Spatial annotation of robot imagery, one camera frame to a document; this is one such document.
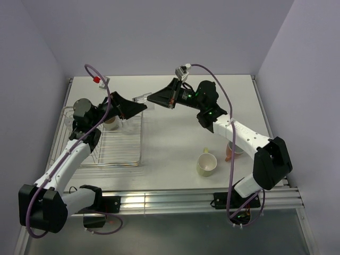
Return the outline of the brown and white paper cup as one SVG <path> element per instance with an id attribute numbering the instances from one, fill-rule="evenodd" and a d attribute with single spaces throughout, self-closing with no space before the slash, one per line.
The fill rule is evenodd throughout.
<path id="1" fill-rule="evenodd" d="M 119 127 L 119 119 L 112 118 L 103 123 L 103 127 L 107 130 L 116 130 Z"/>

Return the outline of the yellow-green ceramic mug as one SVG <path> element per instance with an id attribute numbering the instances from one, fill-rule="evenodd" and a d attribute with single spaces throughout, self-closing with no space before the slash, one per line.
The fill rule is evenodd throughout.
<path id="1" fill-rule="evenodd" d="M 197 159 L 197 173 L 202 177 L 209 177 L 214 173 L 216 167 L 216 157 L 209 152 L 207 147 L 205 147 L 203 153 Z"/>

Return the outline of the orange ceramic mug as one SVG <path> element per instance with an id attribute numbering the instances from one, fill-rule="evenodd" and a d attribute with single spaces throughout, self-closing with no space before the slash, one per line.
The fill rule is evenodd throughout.
<path id="1" fill-rule="evenodd" d="M 227 144 L 226 158 L 225 158 L 226 162 L 229 162 L 232 159 L 232 144 L 233 143 L 231 141 Z M 234 158 L 235 159 L 240 157 L 243 153 L 244 153 L 244 151 L 241 148 L 239 148 L 238 146 L 235 146 L 235 151 L 234 151 Z"/>

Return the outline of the large clear glass tumbler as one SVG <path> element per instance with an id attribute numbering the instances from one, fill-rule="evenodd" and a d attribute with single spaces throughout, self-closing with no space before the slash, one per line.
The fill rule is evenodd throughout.
<path id="1" fill-rule="evenodd" d="M 140 131 L 141 116 L 137 115 L 128 120 L 121 120 L 121 130 L 125 134 L 135 134 Z"/>

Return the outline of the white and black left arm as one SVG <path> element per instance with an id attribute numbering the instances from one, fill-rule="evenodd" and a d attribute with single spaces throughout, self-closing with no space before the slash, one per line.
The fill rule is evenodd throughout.
<path id="1" fill-rule="evenodd" d="M 72 132 L 65 149 L 41 178 L 19 190 L 20 223 L 32 238 L 58 233 L 67 219 L 79 211 L 102 209 L 101 188 L 82 185 L 64 195 L 66 185 L 96 148 L 101 136 L 98 126 L 114 117 L 128 120 L 146 109 L 145 104 L 124 99 L 117 92 L 105 97 L 98 106 L 86 98 L 74 103 Z"/>

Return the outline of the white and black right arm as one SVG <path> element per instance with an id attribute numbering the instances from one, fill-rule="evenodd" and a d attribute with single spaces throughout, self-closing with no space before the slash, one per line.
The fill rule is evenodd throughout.
<path id="1" fill-rule="evenodd" d="M 174 78 L 169 85 L 147 97 L 149 102 L 173 109 L 176 104 L 199 110 L 200 125 L 211 133 L 227 140 L 235 139 L 237 147 L 253 159 L 253 171 L 234 186 L 230 194 L 231 204 L 242 207 L 251 194 L 264 189 L 271 190 L 293 169 L 285 141 L 261 135 L 238 121 L 218 104 L 216 84 L 204 80 L 196 91 L 183 88 L 182 82 Z"/>

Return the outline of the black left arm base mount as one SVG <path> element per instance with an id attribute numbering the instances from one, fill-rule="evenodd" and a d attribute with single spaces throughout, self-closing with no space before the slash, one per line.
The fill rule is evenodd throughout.
<path id="1" fill-rule="evenodd" d="M 118 195 L 104 196 L 96 207 L 87 207 L 77 211 L 73 215 L 82 216 L 83 226 L 86 230 L 97 234 L 104 234 L 99 229 L 106 223 L 117 224 L 117 228 L 112 230 L 116 233 L 123 227 L 123 220 L 117 214 L 120 212 L 121 197 Z"/>

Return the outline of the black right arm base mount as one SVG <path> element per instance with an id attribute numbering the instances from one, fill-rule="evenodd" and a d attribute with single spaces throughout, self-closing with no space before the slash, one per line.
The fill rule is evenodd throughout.
<path id="1" fill-rule="evenodd" d="M 227 192 L 215 192 L 213 194 L 213 200 L 210 202 L 210 206 L 218 209 L 226 209 Z M 230 209 L 238 209 L 241 207 L 252 195 L 247 198 L 242 198 L 236 191 L 232 191 Z M 259 196 L 254 197 L 240 212 L 238 212 L 231 222 L 236 225 L 247 224 L 251 220 L 251 209 L 260 208 L 261 203 Z"/>

